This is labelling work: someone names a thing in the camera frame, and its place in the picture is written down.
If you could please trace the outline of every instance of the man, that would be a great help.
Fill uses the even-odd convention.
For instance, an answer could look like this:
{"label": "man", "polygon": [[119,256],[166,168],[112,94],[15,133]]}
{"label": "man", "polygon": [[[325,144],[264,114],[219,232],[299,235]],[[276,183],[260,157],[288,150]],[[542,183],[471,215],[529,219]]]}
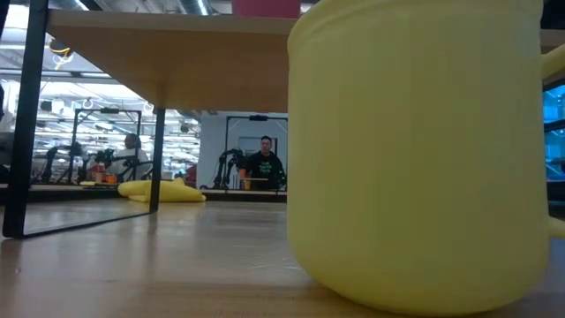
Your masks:
{"label": "man", "polygon": [[[128,133],[125,136],[124,144],[125,144],[125,149],[119,151],[117,154],[114,154],[114,157],[127,157],[127,156],[134,157],[135,148],[137,148],[138,160],[139,160],[138,163],[145,163],[145,164],[141,164],[136,167],[135,178],[132,178],[132,180],[141,180],[141,177],[149,169],[151,169],[152,166],[151,163],[146,163],[149,161],[149,158],[147,157],[145,151],[141,149],[141,140],[139,139],[139,136],[136,135],[135,133]],[[127,167],[124,166],[124,163],[125,160],[118,160],[113,162],[112,165],[108,167],[108,173],[119,175],[120,173],[124,172],[127,169]],[[133,172],[133,167],[131,167],[130,170],[124,174],[124,181],[130,181],[130,176],[132,172]]]}
{"label": "man", "polygon": [[261,137],[261,151],[247,160],[247,171],[253,180],[253,190],[278,190],[286,179],[281,160],[271,151],[273,141],[268,136]]}

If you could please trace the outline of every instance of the yellow cushion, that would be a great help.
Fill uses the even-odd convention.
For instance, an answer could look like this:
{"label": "yellow cushion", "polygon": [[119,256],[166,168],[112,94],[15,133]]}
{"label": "yellow cushion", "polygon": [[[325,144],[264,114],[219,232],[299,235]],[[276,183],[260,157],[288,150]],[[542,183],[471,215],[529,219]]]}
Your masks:
{"label": "yellow cushion", "polygon": [[182,178],[176,178],[172,181],[172,183],[173,185],[186,186],[185,181]]}
{"label": "yellow cushion", "polygon": [[[118,186],[117,191],[132,201],[149,202],[151,197],[151,180],[130,181]],[[160,202],[203,202],[206,197],[202,192],[185,185],[181,178],[161,181]]]}
{"label": "yellow cushion", "polygon": [[131,201],[147,202],[147,197],[145,196],[145,194],[143,194],[143,195],[130,195],[129,198],[130,198]]}
{"label": "yellow cushion", "polygon": [[[151,197],[151,184],[146,185],[145,191],[147,201],[149,201]],[[182,185],[178,182],[161,182],[160,202],[204,202],[205,200],[206,197],[202,195],[202,192],[184,185],[184,182]]]}
{"label": "yellow cushion", "polygon": [[145,195],[145,186],[148,183],[150,183],[149,180],[124,182],[117,187],[117,191],[127,197],[131,195]]}

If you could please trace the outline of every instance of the pink object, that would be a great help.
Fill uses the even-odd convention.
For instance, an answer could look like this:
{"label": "pink object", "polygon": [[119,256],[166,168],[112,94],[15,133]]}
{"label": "pink object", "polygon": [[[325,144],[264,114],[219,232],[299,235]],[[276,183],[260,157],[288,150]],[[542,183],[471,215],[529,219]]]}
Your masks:
{"label": "pink object", "polygon": [[244,17],[300,17],[300,0],[233,0],[233,14]]}

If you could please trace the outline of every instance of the yellow object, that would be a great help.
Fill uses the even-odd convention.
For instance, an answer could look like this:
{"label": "yellow object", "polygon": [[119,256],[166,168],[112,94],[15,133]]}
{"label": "yellow object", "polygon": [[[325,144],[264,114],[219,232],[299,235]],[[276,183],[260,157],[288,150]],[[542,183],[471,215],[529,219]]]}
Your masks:
{"label": "yellow object", "polygon": [[537,283],[549,235],[565,237],[547,219],[540,80],[565,49],[539,55],[542,5],[322,0],[300,19],[288,231],[313,277],[422,315],[494,309]]}
{"label": "yellow object", "polygon": [[[147,201],[151,197],[151,184],[146,184],[145,195]],[[186,185],[180,185],[169,181],[162,181],[159,192],[160,202],[204,202],[206,196],[199,190],[193,189]]]}
{"label": "yellow object", "polygon": [[122,196],[129,197],[130,195],[145,195],[145,184],[151,181],[130,181],[124,182],[117,187],[117,191]]}
{"label": "yellow object", "polygon": [[[151,180],[130,181],[121,184],[117,191],[133,201],[149,202],[151,197]],[[206,196],[199,190],[185,185],[181,178],[173,181],[161,181],[160,202],[203,202]]]}
{"label": "yellow object", "polygon": [[130,195],[128,197],[131,201],[137,201],[137,202],[148,202],[149,199],[146,197],[145,194],[140,194],[140,195]]}

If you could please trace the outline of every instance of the glass wall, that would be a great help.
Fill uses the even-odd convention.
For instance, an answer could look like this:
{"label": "glass wall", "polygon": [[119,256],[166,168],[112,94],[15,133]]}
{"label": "glass wall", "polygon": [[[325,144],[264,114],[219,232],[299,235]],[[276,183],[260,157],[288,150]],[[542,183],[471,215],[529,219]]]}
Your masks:
{"label": "glass wall", "polygon": [[[544,92],[544,123],[565,119],[565,85]],[[565,128],[546,133],[547,178],[565,180]]]}

